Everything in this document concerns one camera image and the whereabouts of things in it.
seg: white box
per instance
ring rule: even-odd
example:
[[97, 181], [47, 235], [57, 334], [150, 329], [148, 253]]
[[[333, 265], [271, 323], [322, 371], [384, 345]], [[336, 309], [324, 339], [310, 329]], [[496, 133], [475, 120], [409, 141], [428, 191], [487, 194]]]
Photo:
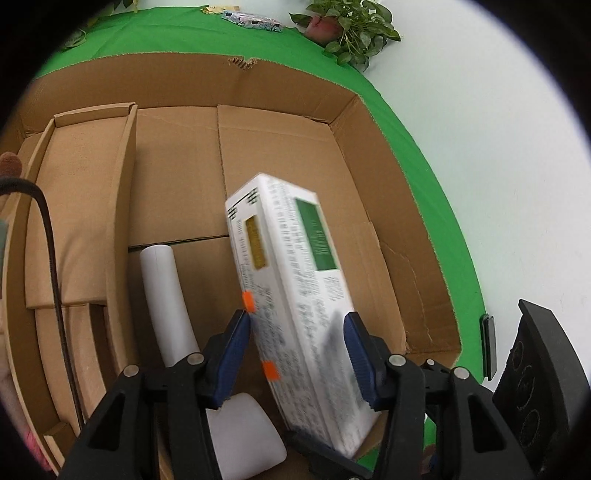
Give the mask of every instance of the white box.
[[258, 174], [226, 201], [254, 338], [283, 418], [347, 457], [377, 419], [343, 338], [353, 304], [315, 193]]

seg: green backdrop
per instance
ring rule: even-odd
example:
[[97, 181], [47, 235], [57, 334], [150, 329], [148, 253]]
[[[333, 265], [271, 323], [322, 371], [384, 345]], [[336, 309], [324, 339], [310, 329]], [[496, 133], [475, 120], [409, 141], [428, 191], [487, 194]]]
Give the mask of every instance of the green backdrop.
[[[113, 15], [100, 19], [87, 33], [86, 42], [55, 54], [38, 76], [101, 57], [126, 53], [180, 52], [256, 57], [311, 73], [357, 93], [398, 159], [423, 216], [449, 289], [462, 339], [458, 364], [482, 381], [479, 318], [484, 313], [476, 272], [453, 211], [429, 163], [411, 135], [365, 77], [350, 66], [338, 66], [333, 56], [286, 28], [281, 33], [241, 28], [219, 15], [197, 8], [166, 7]], [[379, 56], [373, 61], [380, 61]], [[427, 423], [426, 443], [434, 440]], [[371, 466], [375, 455], [362, 463]]]

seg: plant pot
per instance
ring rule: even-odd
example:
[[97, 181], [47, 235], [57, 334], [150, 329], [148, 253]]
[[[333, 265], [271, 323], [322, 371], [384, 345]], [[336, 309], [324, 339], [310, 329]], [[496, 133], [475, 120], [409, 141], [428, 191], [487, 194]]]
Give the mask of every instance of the plant pot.
[[319, 15], [315, 15], [310, 20], [304, 32], [306, 38], [323, 47], [340, 38], [342, 34], [343, 27], [341, 27], [336, 17], [321, 17]]

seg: blue gripper pad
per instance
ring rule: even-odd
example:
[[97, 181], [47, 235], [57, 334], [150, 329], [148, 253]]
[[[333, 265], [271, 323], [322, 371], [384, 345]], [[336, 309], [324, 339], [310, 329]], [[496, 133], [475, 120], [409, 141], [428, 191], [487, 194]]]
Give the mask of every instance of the blue gripper pad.
[[378, 386], [386, 376], [385, 359], [375, 347], [357, 312], [350, 312], [345, 316], [343, 333], [361, 396], [370, 407], [378, 411], [381, 403]]
[[207, 362], [207, 381], [213, 385], [211, 407], [219, 408], [232, 394], [238, 370], [251, 334], [251, 318], [244, 310], [237, 310], [226, 331], [215, 335], [207, 343], [204, 353]]

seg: pink object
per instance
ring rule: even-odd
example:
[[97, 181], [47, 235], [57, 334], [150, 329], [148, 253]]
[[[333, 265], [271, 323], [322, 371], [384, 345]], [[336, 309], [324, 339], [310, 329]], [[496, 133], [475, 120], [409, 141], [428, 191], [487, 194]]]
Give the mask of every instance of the pink object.
[[41, 448], [39, 447], [39, 444], [37, 443], [37, 440], [35, 439], [35, 436], [33, 435], [33, 432], [31, 430], [27, 431], [27, 435], [25, 436], [24, 442], [25, 445], [27, 445], [29, 452], [31, 452], [31, 455], [33, 455], [33, 458], [37, 461], [37, 463], [39, 463], [39, 465], [41, 465], [41, 467], [46, 472], [49, 472], [51, 470], [51, 466], [47, 462], [45, 455], [43, 455], [43, 452], [41, 451]]
[[318, 15], [310, 20], [304, 32], [306, 38], [323, 47], [339, 38], [342, 34], [343, 27], [341, 27], [336, 17], [320, 17]]

